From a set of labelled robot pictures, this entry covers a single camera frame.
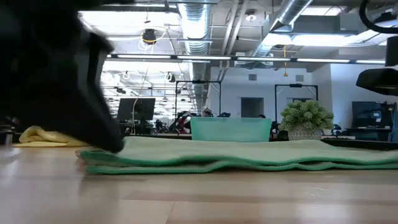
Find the person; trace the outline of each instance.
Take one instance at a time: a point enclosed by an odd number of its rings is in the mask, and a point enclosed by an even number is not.
[[[211,112],[211,109],[206,108],[206,109],[203,111],[202,116],[203,116],[203,117],[211,117],[211,116],[213,116],[213,113]]]

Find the wooden table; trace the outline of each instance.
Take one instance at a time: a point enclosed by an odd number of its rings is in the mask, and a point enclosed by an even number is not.
[[[1,224],[398,223],[398,171],[89,175],[75,149],[0,149]]]

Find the computer monitor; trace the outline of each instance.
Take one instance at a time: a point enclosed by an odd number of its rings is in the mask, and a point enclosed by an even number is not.
[[[132,119],[132,107],[137,98],[121,98],[118,109],[118,120]],[[138,98],[134,108],[134,120],[152,120],[154,119],[155,98]]]
[[[379,102],[352,102],[352,106],[352,128],[378,127],[388,122],[383,104]]]

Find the door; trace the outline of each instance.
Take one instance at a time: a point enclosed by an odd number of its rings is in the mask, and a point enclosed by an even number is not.
[[[264,114],[263,98],[241,98],[242,118],[258,118],[260,114]]]

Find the vent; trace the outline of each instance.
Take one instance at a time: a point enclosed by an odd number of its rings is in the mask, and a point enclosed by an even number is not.
[[[304,82],[304,75],[296,75],[296,82]]]
[[[257,81],[257,75],[256,74],[249,74],[249,81]]]

